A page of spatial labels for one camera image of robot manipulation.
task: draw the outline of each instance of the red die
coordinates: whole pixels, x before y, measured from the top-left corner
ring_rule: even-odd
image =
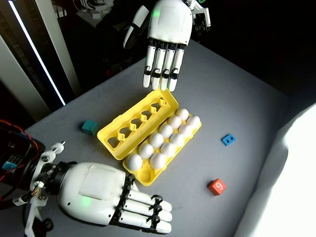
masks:
[[[220,195],[225,190],[226,185],[223,183],[220,179],[215,179],[212,183],[210,183],[208,186],[208,189],[211,190],[211,192],[214,195]]]

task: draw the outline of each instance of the teal cube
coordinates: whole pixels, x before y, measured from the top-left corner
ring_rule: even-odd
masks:
[[[84,133],[94,136],[98,130],[98,124],[95,121],[86,120],[81,129]]]

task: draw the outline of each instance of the table surface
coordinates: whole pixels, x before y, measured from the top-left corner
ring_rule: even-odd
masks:
[[[134,64],[27,129],[47,147],[66,140],[59,161],[101,162],[124,170],[96,137],[84,134],[86,119],[106,126],[150,92],[142,87],[144,61]],[[173,206],[172,236],[230,237],[251,196],[276,134],[287,98],[221,56],[192,41],[186,49],[173,95],[180,107],[201,118],[203,126],[167,169],[142,192],[159,194]],[[236,140],[226,147],[228,133]],[[227,185],[214,196],[207,184]],[[0,193],[8,187],[1,185]],[[21,207],[1,212],[3,236],[21,236]],[[68,218],[50,197],[41,210],[55,228],[48,236],[145,236],[117,226],[98,227]]]

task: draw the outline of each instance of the red wire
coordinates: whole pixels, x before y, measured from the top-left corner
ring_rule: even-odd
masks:
[[[20,130],[22,133],[24,133],[24,134],[33,142],[33,144],[34,144],[35,147],[36,147],[36,155],[35,155],[35,157],[34,157],[32,160],[35,160],[35,159],[38,157],[38,155],[39,155],[39,146],[38,146],[37,142],[34,141],[34,140],[32,139],[32,137],[31,137],[28,133],[26,133],[21,127],[19,127],[19,126],[17,126],[17,125],[13,125],[13,124],[9,123],[8,121],[2,120],[2,119],[0,119],[0,122],[3,122],[3,123],[5,123],[5,124],[7,124],[7,125],[9,125],[9,126],[13,126],[13,127],[17,128],[18,130]],[[2,179],[4,179],[4,177],[5,177],[6,174],[8,174],[8,173],[10,173],[11,171],[14,171],[14,170],[16,170],[16,169],[19,169],[19,168],[21,168],[21,167],[24,167],[24,166],[25,166],[25,165],[22,164],[22,165],[19,165],[18,167],[14,168],[14,169],[7,170],[7,171],[4,173],[4,175],[0,178],[0,182],[2,181]]]

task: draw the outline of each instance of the egg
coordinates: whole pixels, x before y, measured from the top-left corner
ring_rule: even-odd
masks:
[[[171,136],[170,142],[176,147],[181,147],[184,144],[184,136],[181,133],[175,133]]]
[[[167,158],[171,158],[176,153],[176,146],[171,142],[167,142],[160,148],[160,152],[163,153]]]
[[[154,153],[154,148],[152,145],[146,143],[140,146],[138,149],[138,154],[143,159],[149,159]]]
[[[172,116],[169,119],[168,124],[170,124],[173,129],[178,129],[182,124],[182,120],[179,116]]]
[[[150,136],[149,143],[153,148],[160,148],[164,143],[164,138],[160,133],[154,133]]]
[[[163,126],[160,127],[159,133],[164,138],[169,138],[173,134],[173,128],[170,124],[164,124]]]
[[[126,166],[131,171],[140,170],[143,166],[143,160],[138,154],[131,154],[126,160]]]
[[[190,125],[193,129],[197,129],[201,124],[201,120],[198,116],[192,116],[188,118],[187,124]]]
[[[150,166],[153,169],[162,169],[166,165],[166,156],[162,153],[155,153],[150,158]]]
[[[178,109],[177,116],[181,118],[182,121],[186,121],[189,117],[189,111],[187,109]]]
[[[190,125],[184,124],[179,128],[179,133],[181,133],[184,137],[190,137],[193,133],[193,129]]]

